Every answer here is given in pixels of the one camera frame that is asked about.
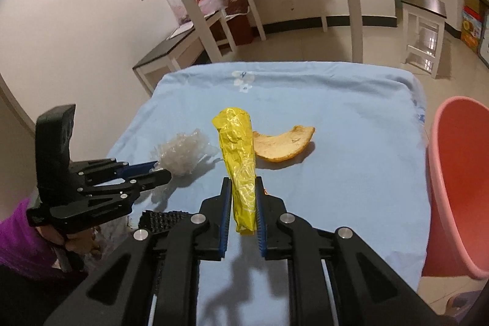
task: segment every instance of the light blue cloth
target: light blue cloth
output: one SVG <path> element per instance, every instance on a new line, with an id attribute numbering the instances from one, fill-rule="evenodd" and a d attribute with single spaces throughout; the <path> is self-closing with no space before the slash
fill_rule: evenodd
<path id="1" fill-rule="evenodd" d="M 426 257 L 430 205 L 421 131 L 425 99 L 413 74 L 374 65 L 265 62 L 199 65 L 167 74 L 110 151 L 139 163 L 177 133 L 200 128 L 218 146 L 211 120 L 226 107 L 249 112 L 253 129 L 283 133 L 314 126 L 307 151 L 294 160 L 257 160 L 256 174 L 287 210 L 314 227 L 351 227 L 416 290 Z M 218 195 L 227 175 L 211 160 L 177 181 L 169 199 L 134 206 L 195 213 Z M 231 221 L 222 262 L 202 262 L 197 324 L 288 324 L 287 268 L 265 262 L 256 237 L 241 237 Z"/>

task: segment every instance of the human hand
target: human hand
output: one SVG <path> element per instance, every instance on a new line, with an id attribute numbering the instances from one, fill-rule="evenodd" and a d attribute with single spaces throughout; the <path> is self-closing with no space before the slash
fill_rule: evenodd
<path id="1" fill-rule="evenodd" d="M 39 235 L 45 238 L 45 240 L 56 245 L 64 246 L 64 248 L 70 252 L 80 255 L 90 253 L 94 257 L 100 257 L 102 255 L 100 245 L 95 241 L 94 228 L 67 235 L 67 239 L 64 239 L 52 225 L 36 227 L 36 230 L 39 232 Z"/>

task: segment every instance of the pink trash can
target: pink trash can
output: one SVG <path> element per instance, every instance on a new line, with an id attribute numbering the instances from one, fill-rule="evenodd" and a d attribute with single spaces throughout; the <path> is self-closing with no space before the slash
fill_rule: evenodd
<path id="1" fill-rule="evenodd" d="M 428 148 L 431 227 L 423 276 L 489 277 L 489 108 L 452 97 Z"/>

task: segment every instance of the yellow wrapper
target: yellow wrapper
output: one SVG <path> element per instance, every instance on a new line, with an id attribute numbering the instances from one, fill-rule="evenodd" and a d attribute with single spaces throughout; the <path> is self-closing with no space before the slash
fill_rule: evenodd
<path id="1" fill-rule="evenodd" d="M 246 111 L 226 108 L 212 119 L 219 132 L 219 146 L 233 182 L 233 213 L 236 232 L 253 235 L 255 220 L 255 151 L 253 129 Z"/>

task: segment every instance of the purple sleeve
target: purple sleeve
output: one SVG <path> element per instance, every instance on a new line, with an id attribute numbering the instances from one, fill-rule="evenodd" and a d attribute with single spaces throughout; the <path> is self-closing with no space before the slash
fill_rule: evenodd
<path id="1" fill-rule="evenodd" d="M 0 223 L 0 264 L 33 279 L 61 277 L 52 265 L 56 255 L 50 244 L 28 224 L 25 210 L 29 199 L 19 203 L 13 214 Z"/>

